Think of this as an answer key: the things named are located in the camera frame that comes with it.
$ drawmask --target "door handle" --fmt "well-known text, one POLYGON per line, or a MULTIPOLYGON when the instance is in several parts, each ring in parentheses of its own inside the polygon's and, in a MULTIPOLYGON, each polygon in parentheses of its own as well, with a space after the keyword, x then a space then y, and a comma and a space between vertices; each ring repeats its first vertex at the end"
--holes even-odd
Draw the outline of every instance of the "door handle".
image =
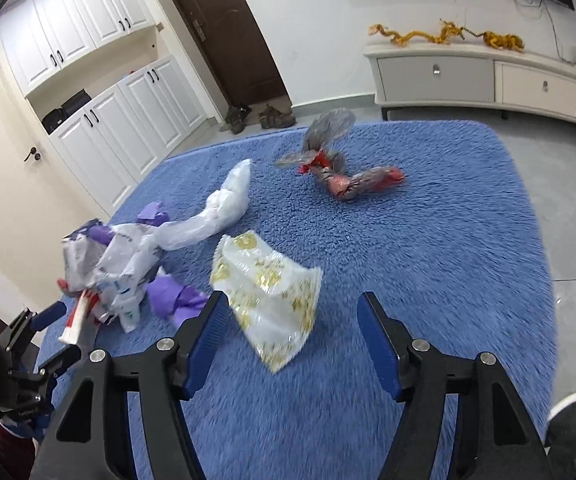
POLYGON ((42 154, 38 153, 37 148, 33 146, 32 148, 30 148, 30 153, 28 153, 28 155, 24 159, 24 162, 27 161, 31 155, 34 155, 34 160, 39 160, 40 158, 42 158, 42 154))
POLYGON ((194 20, 193 27, 194 27, 194 30, 196 30, 197 36, 199 36, 199 39, 202 41, 205 41, 206 35, 203 33, 203 29, 201 28, 201 25, 199 25, 199 22, 197 20, 194 20))

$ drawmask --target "black door handle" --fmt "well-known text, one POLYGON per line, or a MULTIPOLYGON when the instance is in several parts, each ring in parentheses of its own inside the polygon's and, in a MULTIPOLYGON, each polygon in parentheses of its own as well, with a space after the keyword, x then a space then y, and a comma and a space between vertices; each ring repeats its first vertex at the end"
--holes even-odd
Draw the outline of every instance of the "black door handle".
POLYGON ((38 153, 37 148, 33 146, 32 148, 30 148, 30 153, 28 153, 28 155, 24 159, 24 162, 27 161, 31 155, 34 155, 34 160, 39 160, 40 158, 42 158, 41 153, 38 153))

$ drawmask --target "white drawer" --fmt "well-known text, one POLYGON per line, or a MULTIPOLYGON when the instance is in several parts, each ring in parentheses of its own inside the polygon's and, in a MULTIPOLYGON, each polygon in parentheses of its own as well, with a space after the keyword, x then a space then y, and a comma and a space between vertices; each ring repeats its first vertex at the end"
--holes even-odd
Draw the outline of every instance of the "white drawer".
POLYGON ((502 64, 503 103, 576 117, 576 83, 563 77, 502 64))
POLYGON ((410 56, 378 60, 387 102, 494 102, 494 61, 410 56))

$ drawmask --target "tv stand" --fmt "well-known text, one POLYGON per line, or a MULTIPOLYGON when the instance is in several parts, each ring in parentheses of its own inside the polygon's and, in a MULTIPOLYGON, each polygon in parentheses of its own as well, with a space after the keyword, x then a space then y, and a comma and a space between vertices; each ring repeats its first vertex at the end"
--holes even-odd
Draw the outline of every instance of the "tv stand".
POLYGON ((535 54, 474 44, 389 43, 367 46, 375 103, 495 108, 576 123, 576 67, 535 54))

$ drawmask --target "baseboard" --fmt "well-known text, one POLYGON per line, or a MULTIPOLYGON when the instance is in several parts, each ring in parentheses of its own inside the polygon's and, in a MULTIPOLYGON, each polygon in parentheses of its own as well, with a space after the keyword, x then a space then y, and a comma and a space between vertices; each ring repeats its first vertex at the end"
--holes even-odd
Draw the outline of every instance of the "baseboard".
POLYGON ((348 95, 345 97, 292 105, 292 114, 295 117, 303 117, 322 114, 333 108, 368 108, 371 106, 375 106, 374 94, 348 95))

